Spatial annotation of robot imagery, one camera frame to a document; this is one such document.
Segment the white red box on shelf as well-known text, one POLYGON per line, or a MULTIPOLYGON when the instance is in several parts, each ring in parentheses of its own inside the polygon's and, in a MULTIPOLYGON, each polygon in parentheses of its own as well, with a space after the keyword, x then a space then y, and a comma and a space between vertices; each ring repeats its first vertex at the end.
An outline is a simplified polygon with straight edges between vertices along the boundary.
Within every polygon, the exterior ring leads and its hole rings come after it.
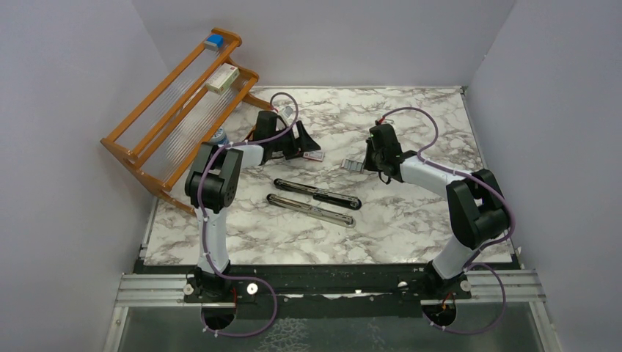
POLYGON ((214 70, 204 85, 209 92, 221 95, 239 77, 239 68, 235 65, 224 63, 214 70))

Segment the orange wooden shelf rack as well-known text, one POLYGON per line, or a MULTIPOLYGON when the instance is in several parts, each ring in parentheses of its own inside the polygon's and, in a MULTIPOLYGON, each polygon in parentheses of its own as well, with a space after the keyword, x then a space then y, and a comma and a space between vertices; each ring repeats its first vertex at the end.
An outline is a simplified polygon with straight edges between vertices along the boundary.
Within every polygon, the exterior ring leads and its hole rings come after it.
POLYGON ((269 102, 251 89, 259 75, 240 67, 239 76, 222 93, 211 92, 205 82, 242 44, 235 32, 215 27, 171 73, 100 143, 154 196, 187 213, 192 206, 175 197, 174 187, 208 141, 238 107, 269 110, 269 102))

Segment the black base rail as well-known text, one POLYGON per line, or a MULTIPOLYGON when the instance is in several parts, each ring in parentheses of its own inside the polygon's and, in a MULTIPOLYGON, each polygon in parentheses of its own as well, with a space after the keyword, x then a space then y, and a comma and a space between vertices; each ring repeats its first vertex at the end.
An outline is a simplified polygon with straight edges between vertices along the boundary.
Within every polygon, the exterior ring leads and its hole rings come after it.
POLYGON ((533 270, 474 269, 447 287, 424 286, 420 265, 237 265, 220 293, 191 274, 128 274, 117 308, 197 308, 209 316, 278 318, 418 318, 457 304, 544 302, 533 270))

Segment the black stapler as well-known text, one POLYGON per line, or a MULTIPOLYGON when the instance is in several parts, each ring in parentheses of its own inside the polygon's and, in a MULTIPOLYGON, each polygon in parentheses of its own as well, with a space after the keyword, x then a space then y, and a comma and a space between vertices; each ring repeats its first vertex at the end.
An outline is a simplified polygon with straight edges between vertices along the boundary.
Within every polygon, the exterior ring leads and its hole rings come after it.
POLYGON ((362 207, 362 201, 358 197, 338 194, 323 188, 294 183, 280 178, 273 180, 273 184, 280 190, 291 191, 297 194, 305 194, 311 196, 319 202, 325 202, 342 208, 359 210, 362 207))

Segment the blue grey eraser block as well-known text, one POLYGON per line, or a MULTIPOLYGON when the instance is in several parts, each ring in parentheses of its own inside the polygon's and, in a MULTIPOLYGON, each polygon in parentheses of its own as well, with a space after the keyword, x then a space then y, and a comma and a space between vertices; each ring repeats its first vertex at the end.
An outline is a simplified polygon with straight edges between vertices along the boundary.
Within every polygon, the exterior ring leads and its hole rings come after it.
POLYGON ((219 52, 224 46, 224 37, 220 34, 210 34, 203 42, 203 48, 206 51, 219 52))

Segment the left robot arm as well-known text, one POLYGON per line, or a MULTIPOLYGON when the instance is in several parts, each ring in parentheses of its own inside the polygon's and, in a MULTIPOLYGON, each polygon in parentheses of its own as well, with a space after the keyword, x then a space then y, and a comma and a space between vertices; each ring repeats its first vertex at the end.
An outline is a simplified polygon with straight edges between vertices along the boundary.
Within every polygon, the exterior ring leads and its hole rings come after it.
POLYGON ((200 258, 192 271, 194 286, 213 301, 221 301, 230 294, 231 281, 224 276, 230 270, 227 209, 235 199, 241 170, 264 165, 274 153, 292 159, 321 149, 301 121, 293 128, 278 129, 280 119, 282 116, 276 112, 260 111, 249 141, 236 146, 201 143, 187 175, 184 191, 201 231, 200 258))

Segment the silver staple strip tray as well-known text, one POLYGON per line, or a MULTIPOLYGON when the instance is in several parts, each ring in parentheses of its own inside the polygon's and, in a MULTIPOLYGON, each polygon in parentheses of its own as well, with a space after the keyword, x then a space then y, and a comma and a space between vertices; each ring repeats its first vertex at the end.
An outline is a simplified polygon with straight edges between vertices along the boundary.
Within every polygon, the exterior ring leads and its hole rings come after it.
POLYGON ((340 168, 347 170, 349 172, 357 172, 357 173, 364 172, 364 164, 361 161, 355 161, 355 160, 347 159, 347 158, 342 160, 340 168))

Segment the blue white jar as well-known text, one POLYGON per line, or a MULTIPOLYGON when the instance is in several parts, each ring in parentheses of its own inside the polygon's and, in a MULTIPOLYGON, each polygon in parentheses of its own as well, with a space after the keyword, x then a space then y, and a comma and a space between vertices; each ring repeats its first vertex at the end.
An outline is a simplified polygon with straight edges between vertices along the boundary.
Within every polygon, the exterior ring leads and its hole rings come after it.
POLYGON ((223 128, 219 128, 215 132, 215 134, 211 137, 209 142, 213 144, 217 144, 217 145, 222 145, 222 144, 228 144, 230 141, 227 137, 226 131, 223 128))

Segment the red white staple box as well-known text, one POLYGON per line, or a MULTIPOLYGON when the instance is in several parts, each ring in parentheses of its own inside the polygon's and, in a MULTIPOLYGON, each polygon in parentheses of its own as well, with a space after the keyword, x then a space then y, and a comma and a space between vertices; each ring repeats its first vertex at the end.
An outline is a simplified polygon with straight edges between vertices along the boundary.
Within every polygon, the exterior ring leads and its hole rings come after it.
POLYGON ((319 161, 319 162, 322 162, 324 160, 324 157, 325 157, 325 153, 322 152, 321 150, 304 152, 302 155, 302 158, 305 158, 311 161, 319 161))

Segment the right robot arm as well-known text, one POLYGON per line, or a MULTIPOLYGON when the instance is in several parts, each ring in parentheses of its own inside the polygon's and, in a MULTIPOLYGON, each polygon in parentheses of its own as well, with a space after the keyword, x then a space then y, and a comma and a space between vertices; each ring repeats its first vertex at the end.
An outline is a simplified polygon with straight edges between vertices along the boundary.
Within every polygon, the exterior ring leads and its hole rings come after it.
POLYGON ((454 171, 423 161, 415 151, 403 151, 391 125, 369 130, 364 168, 390 183, 395 180, 422 187, 447 201, 452 237, 424 268, 420 287, 432 298, 452 290, 465 265, 483 244, 511 226, 509 211, 495 176, 487 169, 454 171))

